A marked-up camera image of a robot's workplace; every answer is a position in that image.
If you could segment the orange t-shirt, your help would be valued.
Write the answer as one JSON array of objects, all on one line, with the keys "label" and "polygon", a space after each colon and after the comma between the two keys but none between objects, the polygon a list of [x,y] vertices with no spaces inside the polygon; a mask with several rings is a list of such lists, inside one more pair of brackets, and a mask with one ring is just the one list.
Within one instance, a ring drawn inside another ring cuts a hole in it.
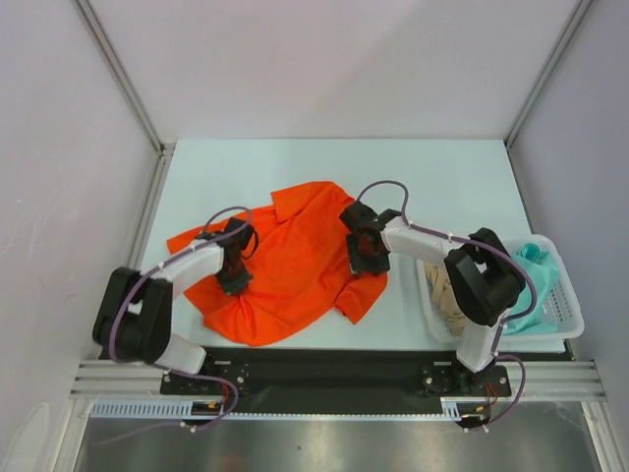
[{"label": "orange t-shirt", "polygon": [[203,325],[250,346],[284,340],[332,309],[352,324],[367,314],[387,285],[386,274],[354,276],[340,220],[353,202],[337,184],[314,181],[277,190],[272,203],[252,210],[259,240],[245,267],[253,279],[227,295],[215,276],[186,290]]}]

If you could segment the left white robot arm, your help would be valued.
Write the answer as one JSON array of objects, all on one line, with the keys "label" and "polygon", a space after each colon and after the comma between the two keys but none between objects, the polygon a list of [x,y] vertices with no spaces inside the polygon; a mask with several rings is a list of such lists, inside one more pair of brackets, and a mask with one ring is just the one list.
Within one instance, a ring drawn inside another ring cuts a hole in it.
[{"label": "left white robot arm", "polygon": [[218,293],[242,294],[253,280],[243,253],[258,236],[253,226],[231,217],[221,231],[203,229],[170,259],[142,273],[121,266],[107,282],[91,336],[115,362],[143,362],[183,373],[184,383],[204,393],[217,381],[201,346],[172,332],[173,302],[199,282],[218,283]]}]

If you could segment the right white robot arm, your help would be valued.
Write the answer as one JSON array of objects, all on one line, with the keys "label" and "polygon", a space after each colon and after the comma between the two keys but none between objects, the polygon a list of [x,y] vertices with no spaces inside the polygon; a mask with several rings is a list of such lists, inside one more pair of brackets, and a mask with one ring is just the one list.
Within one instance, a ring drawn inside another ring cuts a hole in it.
[{"label": "right white robot arm", "polygon": [[424,374],[423,384],[439,393],[478,393],[497,360],[507,316],[523,290],[535,288],[498,236],[487,228],[468,237],[447,235],[412,223],[401,211],[378,214],[359,201],[340,213],[340,221],[349,231],[349,264],[356,276],[388,272],[391,253],[445,270],[466,326],[446,379]]}]

